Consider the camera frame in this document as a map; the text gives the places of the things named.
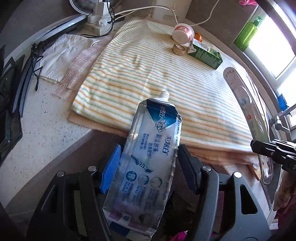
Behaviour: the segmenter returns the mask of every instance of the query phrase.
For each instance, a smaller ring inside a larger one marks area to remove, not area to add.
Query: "metal screw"
[[[65,175],[64,171],[58,171],[57,172],[58,177],[62,177],[63,175]]]
[[[233,175],[235,177],[237,177],[237,178],[241,178],[242,177],[242,174],[240,172],[235,172]]]
[[[203,169],[205,172],[209,172],[210,170],[212,170],[209,166],[203,166],[202,169]]]
[[[96,170],[96,166],[89,166],[89,167],[88,167],[88,170],[89,170],[90,172],[94,172],[94,171]]]

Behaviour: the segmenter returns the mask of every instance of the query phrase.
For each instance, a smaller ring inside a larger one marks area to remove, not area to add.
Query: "black cable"
[[[43,55],[39,56],[36,63],[38,63],[40,60],[42,60],[43,58]],[[40,74],[41,74],[41,70],[43,69],[43,66],[41,66],[40,68],[34,70],[34,66],[33,66],[33,56],[31,56],[31,60],[32,60],[32,70],[33,70],[33,74],[36,76],[37,78],[37,83],[36,83],[36,86],[35,86],[35,91],[38,90],[38,87],[39,87],[39,78],[40,78]]]
[[[81,34],[80,36],[83,36],[85,38],[99,38],[99,37],[107,36],[110,33],[112,33],[113,27],[114,27],[114,22],[115,22],[115,12],[114,12],[114,9],[111,6],[108,8],[108,12],[109,12],[110,17],[111,17],[111,28],[110,28],[110,30],[106,34],[103,34],[103,35],[100,35],[100,36],[89,35],[89,34]]]

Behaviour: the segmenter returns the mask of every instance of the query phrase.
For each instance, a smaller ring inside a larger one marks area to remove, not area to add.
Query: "wire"
[[[40,60],[42,60],[42,58],[43,58],[43,55],[41,55],[41,56],[39,56],[38,57],[38,59],[37,59],[37,61],[36,61],[36,63],[37,62],[39,62]],[[34,70],[34,66],[33,66],[33,57],[31,56],[31,60],[32,60],[32,70],[33,70],[33,74],[36,76],[36,78],[37,78],[37,83],[36,83],[36,86],[35,86],[35,91],[37,91],[38,90],[38,87],[39,87],[39,78],[40,78],[40,74],[41,74],[41,71],[42,71],[42,69],[43,69],[43,66],[41,66],[40,68],[38,68],[38,69],[36,69],[36,70]]]
[[[111,28],[110,30],[106,33],[106,34],[103,34],[103,35],[99,35],[99,36],[96,36],[96,35],[89,35],[89,34],[81,34],[80,36],[83,36],[85,38],[99,38],[99,37],[104,37],[104,36],[107,36],[109,35],[110,33],[112,33],[113,31],[113,27],[114,27],[114,22],[115,22],[115,13],[114,13],[114,9],[112,7],[109,7],[108,8],[108,12],[110,14],[110,17],[111,17]]]
[[[129,12],[129,13],[125,14],[125,15],[119,16],[118,18],[115,19],[115,21],[118,20],[118,19],[120,19],[120,18],[123,18],[123,17],[125,17],[125,16],[127,16],[127,15],[129,15],[129,14],[135,12],[135,11],[136,11],[136,10],[134,10],[134,11],[132,11],[132,12]]]
[[[213,13],[213,11],[214,11],[214,8],[215,8],[216,5],[218,4],[218,2],[219,2],[219,0],[217,0],[217,2],[215,3],[214,7],[212,8],[212,10],[211,10],[211,12],[210,12],[209,17],[208,17],[205,21],[202,21],[202,22],[200,22],[200,23],[192,24],[192,25],[190,25],[190,27],[195,26],[195,25],[200,25],[200,24],[205,23],[206,21],[208,21],[208,20],[210,19],[210,17],[212,16],[212,13]]]
[[[178,24],[178,21],[177,21],[177,16],[175,14],[175,11],[172,10],[171,8],[169,7],[166,7],[166,6],[162,6],[162,5],[155,5],[155,6],[148,6],[148,7],[139,7],[139,8],[134,8],[134,9],[129,9],[129,10],[125,10],[125,11],[121,11],[121,12],[118,12],[115,14],[115,16],[119,15],[119,14],[122,14],[122,13],[125,13],[125,12],[134,12],[134,11],[137,11],[137,10],[141,10],[141,9],[147,9],[147,8],[154,8],[154,7],[159,7],[159,8],[164,8],[164,9],[167,9],[167,10],[170,10],[173,14],[174,14],[174,17],[175,17],[175,22]]]

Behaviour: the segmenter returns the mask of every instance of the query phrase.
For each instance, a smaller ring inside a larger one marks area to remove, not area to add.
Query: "cardboard box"
[[[217,69],[223,62],[219,52],[196,39],[192,40],[187,54],[198,60],[201,60],[208,66],[211,66],[213,69]]]

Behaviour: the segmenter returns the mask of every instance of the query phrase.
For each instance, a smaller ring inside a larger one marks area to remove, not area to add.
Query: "window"
[[[283,10],[273,1],[271,5],[296,37],[296,28]],[[245,53],[262,71],[276,95],[283,94],[287,105],[292,106],[296,103],[295,54],[277,25],[260,7],[258,7],[252,19],[256,19],[257,16],[260,16],[263,21]],[[296,111],[292,111],[291,115],[288,122],[290,129],[293,129],[296,128]]]

